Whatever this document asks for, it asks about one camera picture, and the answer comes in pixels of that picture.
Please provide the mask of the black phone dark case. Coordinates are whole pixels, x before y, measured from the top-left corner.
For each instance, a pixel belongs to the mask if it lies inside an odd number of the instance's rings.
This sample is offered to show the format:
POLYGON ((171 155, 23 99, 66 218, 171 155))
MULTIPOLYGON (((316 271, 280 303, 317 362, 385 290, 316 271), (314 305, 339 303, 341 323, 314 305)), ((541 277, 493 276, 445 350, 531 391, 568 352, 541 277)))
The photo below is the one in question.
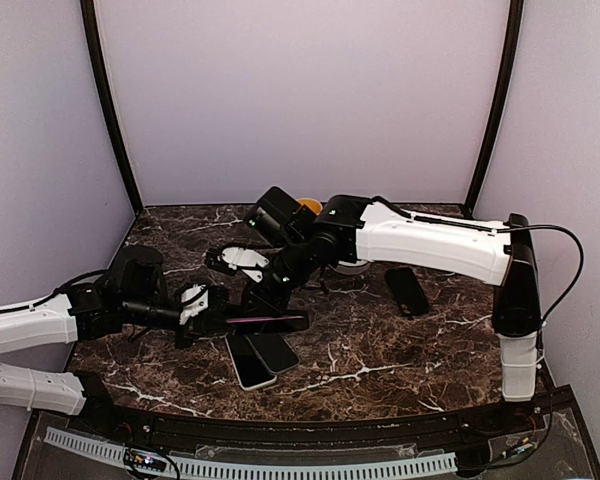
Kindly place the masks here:
POLYGON ((303 312, 279 317, 231 318, 226 323, 242 335, 295 333, 310 326, 309 317, 303 312))

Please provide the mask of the white scalloped ceramic dish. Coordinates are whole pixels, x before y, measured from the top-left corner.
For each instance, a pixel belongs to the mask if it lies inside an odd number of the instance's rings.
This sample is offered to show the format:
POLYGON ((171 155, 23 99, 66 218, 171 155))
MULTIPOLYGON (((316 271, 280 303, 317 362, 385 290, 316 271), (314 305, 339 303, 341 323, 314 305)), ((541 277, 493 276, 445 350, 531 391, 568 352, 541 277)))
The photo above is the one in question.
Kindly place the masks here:
POLYGON ((369 267, 368 261, 359 260, 354 263, 340 261, 335 266, 331 266, 331 269, 340 275, 356 276, 364 273, 369 267))

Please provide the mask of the black phone grey case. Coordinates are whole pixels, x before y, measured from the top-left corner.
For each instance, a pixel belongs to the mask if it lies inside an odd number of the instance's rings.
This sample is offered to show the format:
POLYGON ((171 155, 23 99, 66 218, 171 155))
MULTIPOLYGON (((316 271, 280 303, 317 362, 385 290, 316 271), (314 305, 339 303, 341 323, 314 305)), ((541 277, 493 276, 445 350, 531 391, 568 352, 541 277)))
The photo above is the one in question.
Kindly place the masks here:
POLYGON ((251 334, 246 340, 272 374, 282 374, 299 365, 299 357, 279 334, 251 334))

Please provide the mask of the black phone white case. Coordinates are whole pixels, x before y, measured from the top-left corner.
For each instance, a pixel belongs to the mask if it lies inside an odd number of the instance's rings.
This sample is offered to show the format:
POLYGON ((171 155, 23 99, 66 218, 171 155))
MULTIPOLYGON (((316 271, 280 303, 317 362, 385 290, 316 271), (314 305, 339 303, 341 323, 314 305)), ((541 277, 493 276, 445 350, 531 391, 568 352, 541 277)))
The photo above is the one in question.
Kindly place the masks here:
POLYGON ((268 371, 247 340, 241 335, 229 334, 225 342, 240 387, 245 391, 274 384, 277 376, 268 371))

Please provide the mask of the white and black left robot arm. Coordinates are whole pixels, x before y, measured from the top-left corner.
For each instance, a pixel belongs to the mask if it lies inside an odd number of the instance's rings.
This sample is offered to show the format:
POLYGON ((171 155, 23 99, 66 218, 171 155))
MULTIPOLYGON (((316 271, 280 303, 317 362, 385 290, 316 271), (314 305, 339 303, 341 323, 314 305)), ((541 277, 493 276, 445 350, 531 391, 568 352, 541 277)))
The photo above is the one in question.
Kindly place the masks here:
MULTIPOLYGON (((228 291, 190 283, 169 294, 164 258, 151 247, 122 248, 105 270, 82 274, 46 297, 0 307, 0 354, 69 344, 121 332, 123 326, 172 331, 177 348, 221 328, 228 291)), ((0 362, 0 405, 81 414, 100 436, 121 427, 120 412, 95 374, 44 372, 0 362)))

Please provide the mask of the white spotted mug orange inside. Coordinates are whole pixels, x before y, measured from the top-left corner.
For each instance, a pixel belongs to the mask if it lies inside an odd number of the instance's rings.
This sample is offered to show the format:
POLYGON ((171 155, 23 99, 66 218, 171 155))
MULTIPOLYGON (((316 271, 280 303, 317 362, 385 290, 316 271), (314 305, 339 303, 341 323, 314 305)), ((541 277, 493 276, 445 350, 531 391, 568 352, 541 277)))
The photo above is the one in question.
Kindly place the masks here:
POLYGON ((297 202, 309 208, 314 214, 319 215, 323 210, 323 205, 318 200, 312 198, 300 198, 297 202))

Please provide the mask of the black right frame post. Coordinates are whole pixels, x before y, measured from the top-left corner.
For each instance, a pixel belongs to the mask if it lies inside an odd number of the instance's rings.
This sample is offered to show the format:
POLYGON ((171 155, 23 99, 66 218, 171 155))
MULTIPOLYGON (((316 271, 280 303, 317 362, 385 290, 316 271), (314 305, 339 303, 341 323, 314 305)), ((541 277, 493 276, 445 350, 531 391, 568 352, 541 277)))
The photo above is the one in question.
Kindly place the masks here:
POLYGON ((495 149, 516 59, 518 42, 522 28, 524 4, 525 2, 523 0, 511 0, 509 2, 503 48, 491 107, 477 156, 476 165, 471 177, 467 194, 462 204, 463 215, 467 218, 471 218, 474 214, 495 149))

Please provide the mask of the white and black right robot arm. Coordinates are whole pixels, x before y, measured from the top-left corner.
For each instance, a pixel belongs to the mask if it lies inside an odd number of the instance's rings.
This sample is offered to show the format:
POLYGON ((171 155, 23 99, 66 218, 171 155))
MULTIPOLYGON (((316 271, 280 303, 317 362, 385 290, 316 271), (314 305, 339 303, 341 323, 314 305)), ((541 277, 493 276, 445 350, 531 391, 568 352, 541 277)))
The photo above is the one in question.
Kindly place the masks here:
POLYGON ((493 286, 491 323, 500 343, 504 401, 491 410, 490 424, 510 434, 527 420, 548 315, 540 305, 535 228, 526 217, 463 220, 404 210, 381 196, 344 194, 314 213, 273 186, 245 222, 277 250, 243 290, 241 305, 249 313, 283 313, 292 292, 314 272, 341 262, 419 266, 493 286))

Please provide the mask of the black frame post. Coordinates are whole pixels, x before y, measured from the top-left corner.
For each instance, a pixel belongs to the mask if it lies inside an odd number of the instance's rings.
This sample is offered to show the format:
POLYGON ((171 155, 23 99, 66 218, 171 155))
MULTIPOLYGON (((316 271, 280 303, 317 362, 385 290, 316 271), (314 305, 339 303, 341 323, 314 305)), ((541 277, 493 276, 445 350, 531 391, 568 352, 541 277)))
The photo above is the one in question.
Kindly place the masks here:
POLYGON ((108 78, 96 15, 96 4, 92 0, 80 0, 79 4, 92 74, 105 127, 127 198, 134 215, 138 216, 144 210, 144 205, 132 172, 108 78))
POLYGON ((524 4, 525 2, 523 0, 511 0, 509 2, 503 48, 491 107, 477 156, 476 165, 471 177, 467 194, 462 204, 463 215, 467 218, 471 218, 474 214, 495 149, 516 59, 518 42, 522 28, 524 4))

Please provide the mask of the black left frame post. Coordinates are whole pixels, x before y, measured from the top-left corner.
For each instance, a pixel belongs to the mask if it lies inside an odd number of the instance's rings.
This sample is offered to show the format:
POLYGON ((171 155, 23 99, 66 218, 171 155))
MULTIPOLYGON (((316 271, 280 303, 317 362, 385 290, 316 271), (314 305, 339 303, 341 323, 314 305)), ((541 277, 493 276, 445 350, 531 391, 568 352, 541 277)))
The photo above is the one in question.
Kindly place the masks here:
POLYGON ((138 216, 144 210, 144 205, 132 172, 108 78, 96 15, 96 4, 92 0, 80 0, 79 4, 92 74, 105 127, 127 198, 134 215, 138 216))

